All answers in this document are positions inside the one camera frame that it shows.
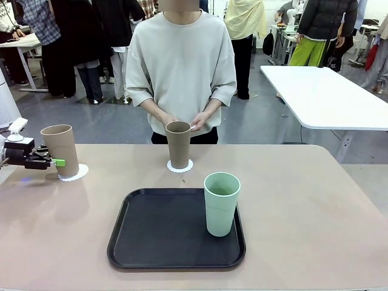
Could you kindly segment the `white cylindrical floor unit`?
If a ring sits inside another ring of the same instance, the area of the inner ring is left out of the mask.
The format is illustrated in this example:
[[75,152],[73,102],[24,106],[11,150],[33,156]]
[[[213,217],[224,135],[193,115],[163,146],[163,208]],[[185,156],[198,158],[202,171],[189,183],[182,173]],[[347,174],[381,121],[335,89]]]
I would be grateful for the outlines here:
[[0,129],[7,128],[20,117],[19,109],[0,69]]

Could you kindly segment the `seated background person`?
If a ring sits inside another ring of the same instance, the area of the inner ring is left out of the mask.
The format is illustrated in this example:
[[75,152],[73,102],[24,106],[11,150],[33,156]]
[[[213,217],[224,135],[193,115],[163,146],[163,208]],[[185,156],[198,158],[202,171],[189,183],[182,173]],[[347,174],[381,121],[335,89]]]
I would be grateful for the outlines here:
[[289,1],[285,3],[276,13],[275,13],[275,22],[276,23],[282,23],[282,24],[288,24],[289,17],[287,15],[288,10],[293,9],[292,6],[293,2]]

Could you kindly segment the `person in beige sweater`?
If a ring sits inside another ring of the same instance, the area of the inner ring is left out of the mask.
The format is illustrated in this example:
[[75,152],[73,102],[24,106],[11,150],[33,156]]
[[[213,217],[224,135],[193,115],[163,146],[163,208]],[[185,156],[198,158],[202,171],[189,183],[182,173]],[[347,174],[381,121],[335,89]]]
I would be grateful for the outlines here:
[[[211,98],[222,106],[192,144],[216,144],[221,109],[235,94],[235,55],[223,20],[199,6],[199,0],[158,0],[158,13],[134,30],[127,55],[126,86],[133,105],[146,99],[191,125]],[[166,127],[147,113],[152,143],[166,144]]]

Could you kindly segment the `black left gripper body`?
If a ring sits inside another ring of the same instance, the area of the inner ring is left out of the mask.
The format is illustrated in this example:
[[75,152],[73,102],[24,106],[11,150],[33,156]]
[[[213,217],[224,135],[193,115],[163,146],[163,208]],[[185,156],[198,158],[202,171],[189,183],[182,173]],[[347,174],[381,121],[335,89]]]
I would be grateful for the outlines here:
[[34,169],[31,154],[35,148],[33,138],[23,138],[22,141],[9,141],[3,145],[3,164],[11,166],[24,166],[25,169]]

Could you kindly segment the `bystander in yellow jacket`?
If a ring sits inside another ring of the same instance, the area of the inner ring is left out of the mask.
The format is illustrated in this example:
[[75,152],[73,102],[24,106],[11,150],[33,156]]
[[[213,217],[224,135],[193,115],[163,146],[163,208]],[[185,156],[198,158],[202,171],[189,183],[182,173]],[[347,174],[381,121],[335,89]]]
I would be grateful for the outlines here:
[[266,13],[263,0],[229,0],[224,18],[235,54],[239,99],[248,100],[253,35],[266,36]]

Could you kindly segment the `white background desk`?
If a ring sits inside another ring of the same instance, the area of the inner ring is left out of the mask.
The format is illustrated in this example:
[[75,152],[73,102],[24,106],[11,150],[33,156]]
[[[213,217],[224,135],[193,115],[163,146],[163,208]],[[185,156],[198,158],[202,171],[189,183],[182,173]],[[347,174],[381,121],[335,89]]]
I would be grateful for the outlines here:
[[25,52],[30,52],[31,50],[41,48],[41,43],[34,33],[29,34],[25,37],[22,37],[20,40],[7,41],[0,44],[0,48],[16,48],[18,51],[19,58],[21,59],[25,74],[28,78],[30,88],[20,88],[20,92],[34,92],[34,93],[47,93],[48,89],[43,88],[39,89],[36,87],[35,82],[32,78],[31,71],[28,67],[27,61],[24,58]]

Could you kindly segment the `red bag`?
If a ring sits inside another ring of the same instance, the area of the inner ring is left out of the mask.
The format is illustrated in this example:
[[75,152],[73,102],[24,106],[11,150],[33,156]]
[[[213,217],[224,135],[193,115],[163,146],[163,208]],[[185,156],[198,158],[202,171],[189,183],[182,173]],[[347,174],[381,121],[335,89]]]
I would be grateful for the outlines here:
[[378,51],[378,47],[379,47],[379,44],[374,44],[368,52],[368,55],[366,58],[366,63],[364,66],[364,69],[366,72],[371,68],[371,66],[376,58],[376,53]]

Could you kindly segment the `person's right hand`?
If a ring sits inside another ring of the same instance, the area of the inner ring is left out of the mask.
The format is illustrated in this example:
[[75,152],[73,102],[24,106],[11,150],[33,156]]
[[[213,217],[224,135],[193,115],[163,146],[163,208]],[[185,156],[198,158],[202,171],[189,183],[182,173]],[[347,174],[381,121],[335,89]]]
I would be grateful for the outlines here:
[[170,115],[166,112],[161,112],[158,114],[158,119],[162,122],[163,126],[165,127],[167,124],[171,123],[171,122],[176,122],[176,121],[179,121],[178,118],[176,118],[175,116],[173,115]]

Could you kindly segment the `tall brown cup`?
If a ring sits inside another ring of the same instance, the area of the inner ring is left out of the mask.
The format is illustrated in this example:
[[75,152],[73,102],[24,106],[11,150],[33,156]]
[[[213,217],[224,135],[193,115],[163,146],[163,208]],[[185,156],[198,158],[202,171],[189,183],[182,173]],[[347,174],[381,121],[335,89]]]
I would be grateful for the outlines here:
[[174,169],[184,169],[189,164],[191,125],[184,121],[172,121],[166,125],[170,162]]
[[71,178],[79,172],[79,162],[75,147],[72,126],[52,125],[41,130],[44,144],[50,156],[55,160],[64,160],[65,166],[56,164],[58,175]]

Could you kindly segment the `tall mint green cup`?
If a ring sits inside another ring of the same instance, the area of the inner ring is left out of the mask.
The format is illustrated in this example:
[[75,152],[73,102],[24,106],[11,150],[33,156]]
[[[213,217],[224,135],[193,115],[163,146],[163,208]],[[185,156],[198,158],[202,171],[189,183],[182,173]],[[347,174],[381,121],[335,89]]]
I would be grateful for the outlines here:
[[239,179],[231,173],[215,172],[205,178],[206,226],[211,235],[229,234],[240,190]]

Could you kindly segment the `bystander in plaid shirt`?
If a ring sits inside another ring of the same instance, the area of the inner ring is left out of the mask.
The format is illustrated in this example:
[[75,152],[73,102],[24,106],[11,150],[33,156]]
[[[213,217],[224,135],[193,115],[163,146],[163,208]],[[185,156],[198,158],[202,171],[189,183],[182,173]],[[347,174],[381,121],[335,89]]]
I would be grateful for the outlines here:
[[54,73],[54,49],[61,33],[50,11],[49,0],[16,0],[23,9],[23,20],[34,31],[42,45],[42,64],[48,91],[53,96],[62,95],[58,77]]

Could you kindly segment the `white table top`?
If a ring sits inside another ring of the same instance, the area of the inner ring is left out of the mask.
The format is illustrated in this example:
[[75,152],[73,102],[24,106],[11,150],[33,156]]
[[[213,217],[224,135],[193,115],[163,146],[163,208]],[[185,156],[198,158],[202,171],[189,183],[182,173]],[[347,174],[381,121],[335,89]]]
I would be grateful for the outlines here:
[[327,67],[260,69],[304,127],[388,131],[388,103]]

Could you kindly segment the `person's left hand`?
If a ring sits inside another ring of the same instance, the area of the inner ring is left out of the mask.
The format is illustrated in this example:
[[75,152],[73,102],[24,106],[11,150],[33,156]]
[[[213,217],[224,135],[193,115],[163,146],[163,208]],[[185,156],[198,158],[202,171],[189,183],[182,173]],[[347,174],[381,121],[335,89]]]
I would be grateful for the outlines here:
[[203,112],[197,114],[194,118],[194,120],[191,122],[191,125],[192,124],[197,124],[197,128],[195,131],[199,131],[202,129],[202,127],[206,124],[208,119],[206,119],[206,117],[204,116]]

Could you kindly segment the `bystander in lime green trousers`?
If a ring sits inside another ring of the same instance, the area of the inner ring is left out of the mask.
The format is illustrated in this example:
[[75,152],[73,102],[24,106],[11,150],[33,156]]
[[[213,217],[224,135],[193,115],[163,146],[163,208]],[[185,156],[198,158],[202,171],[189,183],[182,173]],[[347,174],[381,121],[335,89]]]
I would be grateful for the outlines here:
[[357,16],[358,0],[307,0],[289,66],[318,67],[326,39],[341,47]]

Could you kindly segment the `white table leg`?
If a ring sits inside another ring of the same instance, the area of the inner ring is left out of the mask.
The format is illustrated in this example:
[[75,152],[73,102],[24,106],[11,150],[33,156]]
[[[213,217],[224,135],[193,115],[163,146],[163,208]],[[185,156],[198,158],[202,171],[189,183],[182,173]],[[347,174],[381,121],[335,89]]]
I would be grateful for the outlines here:
[[332,130],[331,132],[340,141],[335,153],[335,159],[341,164],[355,135],[355,131],[345,130],[341,136],[335,130]]

